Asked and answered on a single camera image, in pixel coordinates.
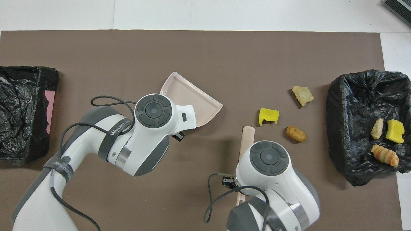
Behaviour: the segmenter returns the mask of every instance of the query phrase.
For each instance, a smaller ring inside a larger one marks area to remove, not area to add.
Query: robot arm
[[[242,189],[242,193],[253,197],[231,210],[227,230],[262,230],[266,216],[266,230],[303,231],[319,218],[317,192],[293,169],[288,152],[276,142],[251,145],[237,165],[235,182],[237,186],[252,185],[264,190],[269,205],[258,191]]]
[[[128,174],[140,176],[150,172],[161,160],[169,145],[169,135],[196,127],[192,106],[175,105],[160,94],[147,95],[139,100],[134,116],[136,123],[133,129],[119,135],[132,125],[131,120],[109,106],[87,113],[82,122],[108,132],[89,126],[75,129],[63,146],[62,157],[53,157],[53,161],[48,163],[62,169],[63,174],[49,167],[43,169],[13,213],[13,231],[77,230],[50,189],[54,187],[61,197],[70,176],[88,153],[97,153]]]

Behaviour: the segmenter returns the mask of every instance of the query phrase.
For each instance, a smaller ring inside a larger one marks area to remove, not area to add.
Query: fried snack
[[[307,139],[307,135],[305,132],[301,131],[300,129],[296,128],[295,126],[289,126],[287,128],[287,136],[290,137],[291,139],[298,141],[298,142],[303,142]]]
[[[383,126],[384,126],[384,120],[381,118],[377,119],[371,131],[371,136],[374,139],[378,140],[381,137],[381,135],[383,134]]]
[[[314,99],[308,87],[294,86],[292,91],[296,95],[301,107],[304,107],[306,103],[311,102]]]
[[[378,144],[374,144],[371,148],[371,152],[378,161],[389,164],[394,168],[398,166],[399,158],[394,151],[381,147]]]

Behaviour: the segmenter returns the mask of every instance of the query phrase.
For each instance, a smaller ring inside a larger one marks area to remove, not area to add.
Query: wooden stick
[[[238,155],[238,161],[240,161],[244,152],[254,143],[254,133],[255,129],[250,126],[245,126],[242,129],[240,154]],[[245,196],[241,193],[237,193],[237,203],[236,206],[245,201]]]

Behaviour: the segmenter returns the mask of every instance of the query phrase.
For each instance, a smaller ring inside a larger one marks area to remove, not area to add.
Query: pink paper
[[[46,94],[46,99],[49,101],[48,106],[47,106],[47,113],[46,113],[47,123],[48,123],[46,131],[48,134],[50,134],[51,115],[53,113],[55,91],[45,90],[45,94]]]

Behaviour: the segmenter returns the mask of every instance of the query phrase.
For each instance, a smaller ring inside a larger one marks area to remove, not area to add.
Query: plastic bag
[[[411,84],[401,72],[365,72],[344,74],[328,90],[326,122],[328,151],[336,169],[353,185],[365,185],[379,174],[411,170]],[[376,120],[384,120],[383,134],[371,137]],[[404,124],[404,143],[385,138],[387,121]],[[371,147],[378,144],[397,153],[394,168],[376,160]]]
[[[0,67],[0,159],[22,165],[48,152],[45,90],[56,90],[49,67]]]

